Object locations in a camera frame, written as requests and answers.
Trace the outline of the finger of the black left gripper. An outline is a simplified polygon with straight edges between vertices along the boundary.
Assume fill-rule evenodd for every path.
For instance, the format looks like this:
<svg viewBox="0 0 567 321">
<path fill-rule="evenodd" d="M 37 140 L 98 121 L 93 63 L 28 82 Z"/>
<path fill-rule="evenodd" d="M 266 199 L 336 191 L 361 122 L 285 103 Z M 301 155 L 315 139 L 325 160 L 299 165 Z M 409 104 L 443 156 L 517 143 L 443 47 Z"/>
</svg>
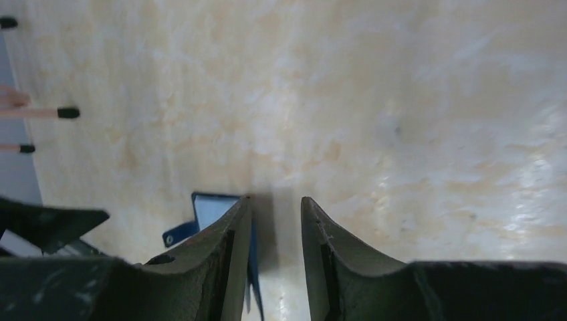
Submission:
<svg viewBox="0 0 567 321">
<path fill-rule="evenodd" d="M 1 231 L 8 230 L 48 254 L 78 240 L 109 218 L 101 209 L 44 207 L 1 198 Z"/>
</svg>

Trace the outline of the blue leather card holder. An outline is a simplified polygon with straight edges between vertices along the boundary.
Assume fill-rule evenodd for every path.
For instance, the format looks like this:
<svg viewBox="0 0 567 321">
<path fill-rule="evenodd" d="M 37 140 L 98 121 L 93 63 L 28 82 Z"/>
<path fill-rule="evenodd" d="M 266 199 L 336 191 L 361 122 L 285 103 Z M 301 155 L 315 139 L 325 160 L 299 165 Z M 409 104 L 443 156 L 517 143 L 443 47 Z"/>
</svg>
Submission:
<svg viewBox="0 0 567 321">
<path fill-rule="evenodd" d="M 195 191 L 191 194 L 195 218 L 182 223 L 162 235 L 166 248 L 170 248 L 208 228 L 227 212 L 239 200 L 239 195 L 223 195 Z M 255 298 L 259 317 L 265 319 L 259 286 L 259 268 L 257 262 L 257 232 L 255 220 L 251 220 L 251 240 L 247 262 L 247 285 L 245 303 L 247 312 L 251 311 L 251 299 Z"/>
</svg>

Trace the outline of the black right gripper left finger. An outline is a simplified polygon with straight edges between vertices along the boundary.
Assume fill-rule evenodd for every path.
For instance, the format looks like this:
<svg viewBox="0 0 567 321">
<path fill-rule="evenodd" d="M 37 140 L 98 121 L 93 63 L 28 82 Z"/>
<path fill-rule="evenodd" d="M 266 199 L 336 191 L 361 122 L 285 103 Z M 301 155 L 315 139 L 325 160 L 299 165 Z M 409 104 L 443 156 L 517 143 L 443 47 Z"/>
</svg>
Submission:
<svg viewBox="0 0 567 321">
<path fill-rule="evenodd" d="M 3 257 L 2 320 L 240 320 L 251 240 L 242 197 L 145 264 L 107 255 Z"/>
</svg>

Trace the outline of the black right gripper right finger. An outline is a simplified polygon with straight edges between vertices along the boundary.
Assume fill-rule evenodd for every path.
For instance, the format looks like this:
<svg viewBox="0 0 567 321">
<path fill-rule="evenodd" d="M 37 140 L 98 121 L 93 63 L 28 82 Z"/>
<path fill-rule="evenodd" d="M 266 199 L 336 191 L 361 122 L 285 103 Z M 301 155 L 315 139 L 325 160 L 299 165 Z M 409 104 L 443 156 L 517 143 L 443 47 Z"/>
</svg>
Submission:
<svg viewBox="0 0 567 321">
<path fill-rule="evenodd" d="M 301 202 L 313 320 L 565 320 L 566 265 L 390 257 Z"/>
</svg>

